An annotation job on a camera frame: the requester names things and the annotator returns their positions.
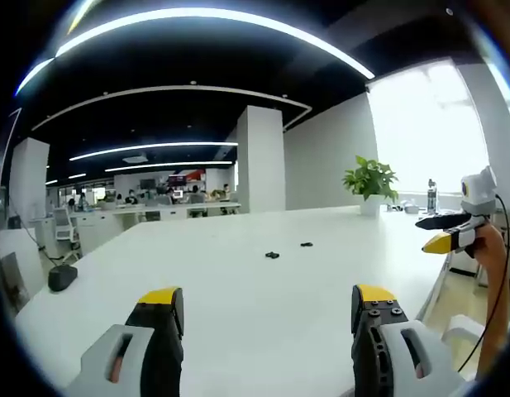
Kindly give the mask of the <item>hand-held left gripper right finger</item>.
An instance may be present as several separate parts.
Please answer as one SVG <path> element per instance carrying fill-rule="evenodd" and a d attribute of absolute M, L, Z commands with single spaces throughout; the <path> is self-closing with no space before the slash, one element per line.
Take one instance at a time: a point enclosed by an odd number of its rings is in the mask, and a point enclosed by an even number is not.
<path fill-rule="evenodd" d="M 351 396 L 452 396 L 465 386 L 446 345 L 393 294 L 354 285 L 351 298 Z"/>

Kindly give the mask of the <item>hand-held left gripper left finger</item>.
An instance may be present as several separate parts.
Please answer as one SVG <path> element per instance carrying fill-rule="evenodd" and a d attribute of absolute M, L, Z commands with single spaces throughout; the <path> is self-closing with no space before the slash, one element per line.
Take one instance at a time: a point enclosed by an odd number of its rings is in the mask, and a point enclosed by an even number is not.
<path fill-rule="evenodd" d="M 143 295 L 126 322 L 112 325 L 81 357 L 66 396 L 179 396 L 184 350 L 179 287 Z"/>

